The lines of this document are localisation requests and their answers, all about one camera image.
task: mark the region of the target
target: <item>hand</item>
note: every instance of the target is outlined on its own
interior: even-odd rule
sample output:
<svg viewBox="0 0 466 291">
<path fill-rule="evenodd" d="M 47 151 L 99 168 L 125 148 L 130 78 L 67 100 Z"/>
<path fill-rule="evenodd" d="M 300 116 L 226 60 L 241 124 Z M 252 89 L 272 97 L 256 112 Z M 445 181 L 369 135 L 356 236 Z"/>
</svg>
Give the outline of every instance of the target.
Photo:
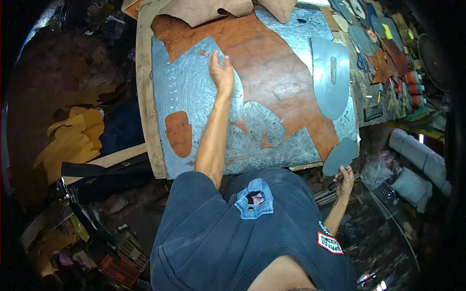
<svg viewBox="0 0 466 291">
<path fill-rule="evenodd" d="M 223 67 L 219 64 L 219 51 L 215 50 L 209 60 L 210 76 L 212 77 L 219 94 L 231 96 L 234 87 L 233 67 L 230 63 L 230 57 L 225 56 Z"/>
<path fill-rule="evenodd" d="M 343 182 L 336 187 L 336 197 L 337 199 L 349 199 L 354 184 L 354 174 L 351 166 L 346 168 L 340 166 L 340 173 L 335 175 L 333 181 L 335 182 L 341 175 L 343 175 Z"/>
</svg>

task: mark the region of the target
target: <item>spool of thread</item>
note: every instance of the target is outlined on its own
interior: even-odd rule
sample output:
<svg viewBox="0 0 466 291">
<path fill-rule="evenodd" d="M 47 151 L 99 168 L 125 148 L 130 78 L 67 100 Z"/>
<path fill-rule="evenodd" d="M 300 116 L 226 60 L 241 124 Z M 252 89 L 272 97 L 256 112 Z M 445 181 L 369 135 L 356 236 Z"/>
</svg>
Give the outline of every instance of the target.
<svg viewBox="0 0 466 291">
<path fill-rule="evenodd" d="M 421 84 L 410 84 L 408 86 L 408 92 L 411 95 L 422 95 L 422 92 L 425 90 L 424 85 Z"/>
<path fill-rule="evenodd" d="M 406 73 L 404 80 L 408 84 L 419 84 L 421 82 L 422 76 L 416 71 L 411 71 Z"/>
<path fill-rule="evenodd" d="M 411 96 L 411 106 L 414 108 L 424 107 L 424 104 L 427 103 L 427 100 L 422 95 L 412 95 Z"/>
</svg>

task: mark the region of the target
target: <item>denim patch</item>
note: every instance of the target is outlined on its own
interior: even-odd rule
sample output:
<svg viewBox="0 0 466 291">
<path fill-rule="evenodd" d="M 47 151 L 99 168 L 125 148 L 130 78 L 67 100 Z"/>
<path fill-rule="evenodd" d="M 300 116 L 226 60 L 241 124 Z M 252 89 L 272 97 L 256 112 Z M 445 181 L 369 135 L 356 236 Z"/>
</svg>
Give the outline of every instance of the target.
<svg viewBox="0 0 466 291">
<path fill-rule="evenodd" d="M 259 205 L 248 204 L 247 196 L 252 192 L 261 193 L 264 202 Z M 249 185 L 237 194 L 234 206 L 240 211 L 241 219 L 257 219 L 262 214 L 272 214 L 274 212 L 273 204 L 274 197 L 267 182 L 257 178 L 249 182 Z"/>
</svg>

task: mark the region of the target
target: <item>bag of materials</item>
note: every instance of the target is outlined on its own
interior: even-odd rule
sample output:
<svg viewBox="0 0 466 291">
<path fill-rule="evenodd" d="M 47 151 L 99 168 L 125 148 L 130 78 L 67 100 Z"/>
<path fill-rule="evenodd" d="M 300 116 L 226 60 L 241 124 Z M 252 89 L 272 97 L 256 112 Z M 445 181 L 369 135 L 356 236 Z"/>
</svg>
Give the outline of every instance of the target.
<svg viewBox="0 0 466 291">
<path fill-rule="evenodd" d="M 368 189 L 374 190 L 392 175 L 393 172 L 387 168 L 383 157 L 370 155 L 361 171 L 361 181 Z"/>
<path fill-rule="evenodd" d="M 425 206 L 432 196 L 432 183 L 424 180 L 408 168 L 403 168 L 392 188 L 406 199 L 419 213 L 424 213 Z"/>
</svg>

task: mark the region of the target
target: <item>blue scissors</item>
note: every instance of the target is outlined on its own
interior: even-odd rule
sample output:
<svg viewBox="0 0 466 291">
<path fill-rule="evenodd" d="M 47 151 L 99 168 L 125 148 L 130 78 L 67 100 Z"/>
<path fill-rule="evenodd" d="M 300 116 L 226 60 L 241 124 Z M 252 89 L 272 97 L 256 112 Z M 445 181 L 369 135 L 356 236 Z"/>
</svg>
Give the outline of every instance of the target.
<svg viewBox="0 0 466 291">
<path fill-rule="evenodd" d="M 351 43 L 353 44 L 354 49 L 356 50 L 356 53 L 357 53 L 357 62 L 356 62 L 357 68 L 362 70 L 365 73 L 369 72 L 369 64 L 367 63 L 366 59 L 363 58 L 363 56 L 361 55 L 361 52 L 359 51 L 359 48 L 353 42 L 353 40 L 351 40 Z"/>
</svg>

